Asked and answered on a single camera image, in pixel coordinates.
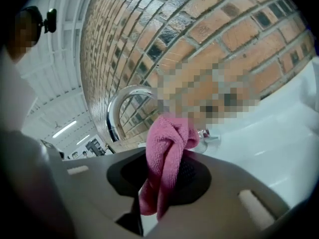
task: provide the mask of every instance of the chrome faucet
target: chrome faucet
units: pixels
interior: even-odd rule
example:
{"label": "chrome faucet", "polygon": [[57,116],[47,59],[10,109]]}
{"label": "chrome faucet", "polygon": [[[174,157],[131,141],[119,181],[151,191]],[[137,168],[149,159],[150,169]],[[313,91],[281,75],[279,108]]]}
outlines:
{"label": "chrome faucet", "polygon": [[[157,96],[152,93],[151,87],[144,85],[131,85],[117,91],[111,98],[106,114],[106,125],[108,127],[112,142],[116,142],[125,138],[125,133],[120,122],[120,109],[126,99],[135,95],[143,95],[157,99]],[[198,134],[201,139],[216,138],[211,137],[208,130],[199,130]]]}

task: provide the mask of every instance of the ceiling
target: ceiling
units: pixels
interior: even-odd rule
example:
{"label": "ceiling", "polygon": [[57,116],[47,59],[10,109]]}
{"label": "ceiling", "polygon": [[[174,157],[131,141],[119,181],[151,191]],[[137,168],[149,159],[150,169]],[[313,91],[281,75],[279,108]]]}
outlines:
{"label": "ceiling", "polygon": [[[90,0],[30,0],[26,6],[39,8],[43,19],[49,9],[57,9],[54,33],[42,34],[37,45],[17,64],[17,68],[36,92],[22,132],[44,139],[66,154],[86,135],[95,135],[83,95],[80,75],[80,38]],[[77,123],[53,139],[52,136],[76,120]]]}

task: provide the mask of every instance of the brick wall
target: brick wall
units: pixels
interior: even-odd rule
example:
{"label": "brick wall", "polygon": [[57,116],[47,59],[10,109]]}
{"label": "brick wall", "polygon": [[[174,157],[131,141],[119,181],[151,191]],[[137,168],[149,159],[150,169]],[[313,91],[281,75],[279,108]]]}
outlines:
{"label": "brick wall", "polygon": [[[264,98],[314,55],[313,38],[291,0],[91,0],[81,39],[81,77],[99,135],[110,143],[107,104],[127,85],[156,88],[160,76],[173,75],[170,97],[181,94],[180,105],[189,107],[206,100],[204,109],[193,111],[203,118],[216,107],[227,111],[226,95],[233,96],[212,102],[218,85],[211,75],[196,78],[203,69],[223,65],[218,70],[230,82],[249,75]],[[235,99],[248,99],[244,91],[236,92]],[[127,140],[111,146],[116,151],[137,147],[157,116],[155,101],[126,100],[121,123]]]}

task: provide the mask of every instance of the fluorescent light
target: fluorescent light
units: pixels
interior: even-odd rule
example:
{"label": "fluorescent light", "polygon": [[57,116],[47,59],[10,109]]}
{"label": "fluorescent light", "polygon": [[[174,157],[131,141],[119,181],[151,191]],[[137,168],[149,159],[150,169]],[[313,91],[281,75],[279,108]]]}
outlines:
{"label": "fluorescent light", "polygon": [[83,142],[86,138],[88,138],[90,135],[88,134],[86,137],[84,137],[82,140],[80,140],[76,145],[79,145],[79,143]]}
{"label": "fluorescent light", "polygon": [[64,131],[66,131],[69,127],[72,127],[74,124],[76,124],[76,120],[69,125],[65,126],[63,129],[61,129],[58,133],[56,133],[52,138],[56,138],[58,135],[62,134]]}

